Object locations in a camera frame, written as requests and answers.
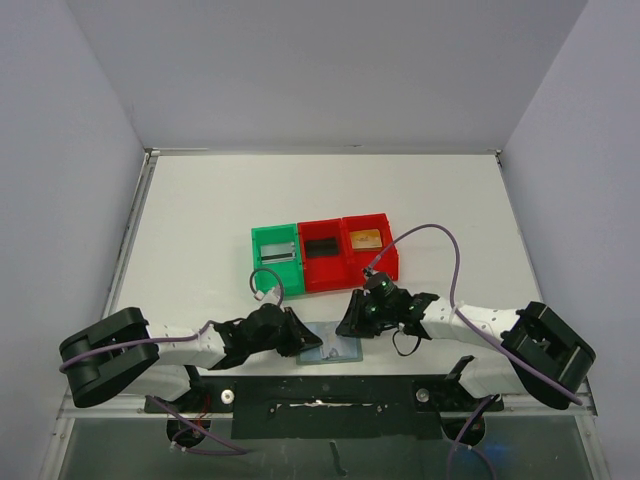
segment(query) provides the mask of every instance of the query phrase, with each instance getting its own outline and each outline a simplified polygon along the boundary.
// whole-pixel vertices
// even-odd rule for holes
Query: plastic bin
[[[380,253],[384,247],[393,241],[391,228],[389,227],[389,220],[387,219],[386,214],[376,213],[373,215],[344,217],[342,222],[346,232],[346,238],[349,239],[348,247],[350,249],[350,255],[353,258],[351,275],[354,282],[357,282],[357,285],[362,285],[364,282],[362,270],[371,263],[375,256]],[[351,246],[351,232],[373,229],[380,231],[382,247],[375,251],[354,250]],[[395,245],[385,253],[382,259],[375,266],[375,270],[385,272],[393,280],[398,280],[398,251],[396,250]]]
[[[305,292],[304,274],[298,227],[295,223],[251,229],[253,243],[253,267],[268,267],[276,272],[284,284],[285,295]],[[256,288],[269,291],[278,284],[268,272],[258,272]]]
[[[298,236],[307,292],[354,285],[351,249],[340,218],[299,223]]]

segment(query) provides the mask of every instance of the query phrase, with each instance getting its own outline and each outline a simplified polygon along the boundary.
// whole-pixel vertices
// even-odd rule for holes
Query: small item
[[[340,255],[340,248],[338,248],[338,239],[336,237],[307,240],[304,242],[304,250],[307,253],[307,258],[335,257]]]
[[[263,265],[288,262],[296,258],[296,247],[293,242],[262,245],[260,257]]]
[[[382,236],[380,230],[358,230],[349,232],[351,236],[351,246],[358,251],[375,251],[382,248]]]
[[[307,323],[306,326],[322,340],[322,345],[298,353],[297,365],[362,361],[360,339],[338,336],[336,334],[338,322],[313,322]]]

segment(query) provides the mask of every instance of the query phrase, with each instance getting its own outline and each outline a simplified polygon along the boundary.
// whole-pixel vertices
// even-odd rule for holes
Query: black mounting plate
[[[210,412],[233,413],[234,439],[440,439],[439,412],[471,412],[479,403],[447,375],[205,376],[200,382],[198,391],[171,405],[198,413],[200,399],[210,394]],[[418,400],[420,389],[429,401]],[[224,390],[234,392],[230,405],[222,403]],[[503,408],[496,402],[492,410]],[[145,412],[161,413],[149,402]]]

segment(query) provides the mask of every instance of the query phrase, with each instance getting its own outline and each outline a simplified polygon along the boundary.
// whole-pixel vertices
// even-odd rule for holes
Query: white wall
[[[68,0],[149,147],[483,152],[586,0]]]
[[[640,475],[640,2],[589,2],[504,154],[546,301],[592,343],[615,479]]]
[[[142,147],[62,0],[0,4],[0,476],[37,476],[99,318]]]

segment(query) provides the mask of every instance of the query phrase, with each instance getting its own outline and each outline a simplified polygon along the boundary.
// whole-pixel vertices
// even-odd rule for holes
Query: black object
[[[275,349],[290,357],[322,345],[322,340],[300,321],[290,307],[282,311],[266,303],[245,319],[216,323],[213,328],[224,341],[226,356],[212,370],[242,365],[249,355]]]
[[[414,353],[416,353],[418,351],[418,348],[420,348],[420,343],[422,342],[422,338],[418,337],[418,339],[416,340],[415,345],[413,346],[413,348],[411,349],[411,351],[409,353],[403,353],[398,348],[398,345],[396,345],[396,335],[398,335],[399,333],[400,333],[400,330],[396,330],[395,332],[393,332],[393,335],[391,336],[391,343],[393,343],[393,348],[396,349],[396,352],[401,357],[410,357],[411,355],[413,355]]]
[[[544,303],[518,310],[519,320],[502,334],[502,346],[540,373],[575,393],[596,359],[596,353]],[[565,410],[569,399],[512,362],[520,381],[540,402]]]
[[[460,438],[460,443],[471,446],[476,446],[478,443],[480,443],[480,441],[484,438],[484,434],[486,433],[486,423],[482,415],[484,414],[484,412],[489,410],[491,406],[496,401],[498,401],[499,398],[500,395],[494,395],[482,410],[477,412],[473,417],[470,417],[471,425]],[[460,430],[462,430],[465,423],[467,423],[467,420],[468,419],[466,418],[443,418],[442,430],[448,438],[450,438],[451,440],[455,440],[458,437]]]
[[[338,445],[335,441],[329,442],[329,449],[331,450],[331,456],[333,457],[333,468],[336,470],[336,473],[340,477],[346,477],[349,472],[342,468],[340,464],[340,452],[338,452]]]
[[[306,240],[304,251],[307,258],[335,257],[340,255],[338,239],[336,237],[322,238],[320,240]]]
[[[210,420],[201,420],[202,428],[209,430],[211,428]],[[180,420],[167,420],[167,438],[173,441],[176,433],[180,430],[184,430],[184,424]],[[200,444],[206,437],[197,430],[188,429],[176,438],[176,443],[181,447],[193,448]]]
[[[472,412],[480,400],[459,384],[460,372],[472,359],[464,359],[448,375],[365,376],[234,376],[202,377],[205,394],[212,399],[232,390],[235,400],[212,413],[233,412],[231,437],[263,438],[376,438],[411,435],[442,438],[440,412]],[[428,390],[428,401],[418,391]],[[181,409],[197,413],[201,406]],[[501,401],[492,411],[504,409]],[[147,413],[160,413],[147,402]]]
[[[149,338],[148,322],[139,308],[129,307],[72,335],[60,344],[67,361],[81,353],[114,343]],[[64,373],[78,408],[93,407],[113,398],[158,360],[158,346],[137,345],[86,358]]]
[[[412,296],[407,290],[398,288],[384,272],[369,277],[364,289],[369,295],[363,290],[351,293],[347,313],[336,328],[338,335],[373,338],[402,324],[407,335],[430,340],[420,320],[429,304],[440,297],[431,293]]]

